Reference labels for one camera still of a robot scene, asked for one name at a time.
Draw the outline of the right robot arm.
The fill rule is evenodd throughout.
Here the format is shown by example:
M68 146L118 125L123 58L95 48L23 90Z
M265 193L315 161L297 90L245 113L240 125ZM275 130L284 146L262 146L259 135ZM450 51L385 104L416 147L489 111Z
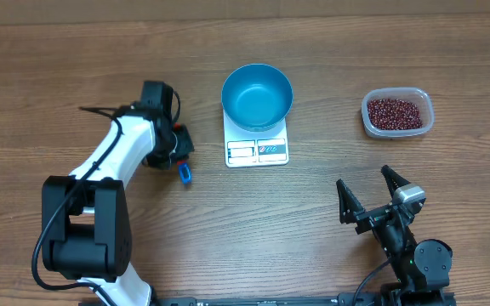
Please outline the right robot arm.
M422 187L411 183L391 167L384 165L390 201L367 210L343 180L336 182L339 197L339 221L354 224L358 235L370 232L380 244L386 260L370 272L354 293L350 305L454 305L456 299L444 289L449 286L453 250L444 241L416 241L409 225L422 210L426 195ZM390 266L396 281L383 284L378 292L364 292L366 284L382 269Z

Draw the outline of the red measuring scoop blue handle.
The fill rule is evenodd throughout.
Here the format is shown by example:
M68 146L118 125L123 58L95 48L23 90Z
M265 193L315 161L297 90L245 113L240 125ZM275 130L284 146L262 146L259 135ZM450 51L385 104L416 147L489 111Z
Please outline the red measuring scoop blue handle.
M192 181L192 175L191 169L188 165L188 160L190 153L194 151L194 145L185 125L175 123L173 131L177 137L174 162L178 166L181 182L183 184L189 184Z

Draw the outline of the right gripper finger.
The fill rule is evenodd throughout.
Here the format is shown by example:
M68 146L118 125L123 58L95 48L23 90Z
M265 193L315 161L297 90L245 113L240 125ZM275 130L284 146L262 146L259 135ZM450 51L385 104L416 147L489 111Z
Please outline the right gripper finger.
M390 196L393 196L395 194L395 191L398 188L410 184L410 182L408 180L403 178L401 175L399 175L397 172L395 172L388 165L382 166L381 173L385 178L385 182L386 182L387 188L390 192Z
M355 223L357 215L364 212L364 207L354 196L342 179L336 182L339 197L339 221L342 224Z

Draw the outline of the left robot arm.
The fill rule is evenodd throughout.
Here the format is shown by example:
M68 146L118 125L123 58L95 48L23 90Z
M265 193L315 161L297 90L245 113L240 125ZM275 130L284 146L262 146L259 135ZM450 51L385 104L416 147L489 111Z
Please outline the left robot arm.
M156 293L131 263L132 231L125 190L138 167L177 167L183 184L194 150L179 109L136 101L90 108L111 119L92 155L42 187L42 232L31 255L31 275L47 291L88 288L104 305L153 305Z

